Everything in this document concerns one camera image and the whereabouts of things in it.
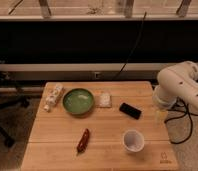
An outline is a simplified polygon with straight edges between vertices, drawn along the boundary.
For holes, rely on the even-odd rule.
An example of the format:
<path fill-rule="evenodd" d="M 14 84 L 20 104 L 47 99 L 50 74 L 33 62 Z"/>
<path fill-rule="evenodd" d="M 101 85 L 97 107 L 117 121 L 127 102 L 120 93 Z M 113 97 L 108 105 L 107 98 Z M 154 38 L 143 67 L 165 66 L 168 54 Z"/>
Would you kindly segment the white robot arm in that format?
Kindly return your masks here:
<path fill-rule="evenodd" d="M 168 66 L 157 74 L 158 85 L 152 95 L 160 110 L 170 109 L 180 98 L 198 111 L 198 65 L 185 61 Z"/>

